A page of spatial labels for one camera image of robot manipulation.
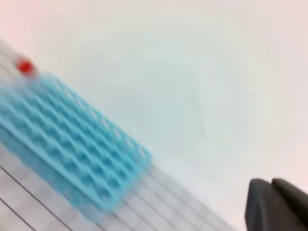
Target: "white surface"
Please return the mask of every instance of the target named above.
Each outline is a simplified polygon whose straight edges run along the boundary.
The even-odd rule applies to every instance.
[[[244,230],[252,177],[308,191],[302,0],[0,0],[1,37]]]

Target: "black object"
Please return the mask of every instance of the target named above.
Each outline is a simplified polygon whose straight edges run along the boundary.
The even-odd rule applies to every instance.
[[[308,195],[282,179],[252,179],[245,220],[248,231],[308,231]]]

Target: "lined surface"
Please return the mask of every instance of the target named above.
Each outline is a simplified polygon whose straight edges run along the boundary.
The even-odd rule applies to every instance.
[[[0,155],[0,230],[232,230],[157,167],[146,172],[120,206],[92,223],[3,146]]]

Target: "red object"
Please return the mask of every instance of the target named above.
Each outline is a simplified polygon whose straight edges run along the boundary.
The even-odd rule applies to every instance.
[[[33,63],[26,58],[19,58],[16,62],[16,68],[25,76],[25,77],[34,77],[35,67]]]

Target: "blue plastic rack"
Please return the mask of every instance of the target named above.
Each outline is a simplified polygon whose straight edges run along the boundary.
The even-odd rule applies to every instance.
[[[53,76],[0,89],[0,141],[80,210],[112,209],[151,161]]]

